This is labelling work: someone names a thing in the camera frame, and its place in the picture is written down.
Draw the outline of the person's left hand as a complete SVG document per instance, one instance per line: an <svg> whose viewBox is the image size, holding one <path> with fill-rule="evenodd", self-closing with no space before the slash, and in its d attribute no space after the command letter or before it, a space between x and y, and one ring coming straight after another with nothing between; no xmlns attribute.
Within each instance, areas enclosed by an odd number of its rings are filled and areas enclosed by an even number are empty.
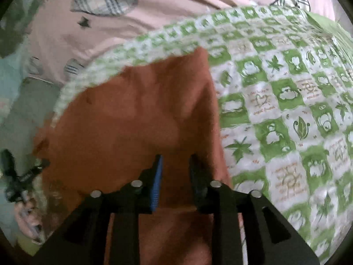
<svg viewBox="0 0 353 265"><path fill-rule="evenodd" d="M38 240L43 225L41 214L34 199L18 202L14 206L14 216L20 231L32 240Z"/></svg>

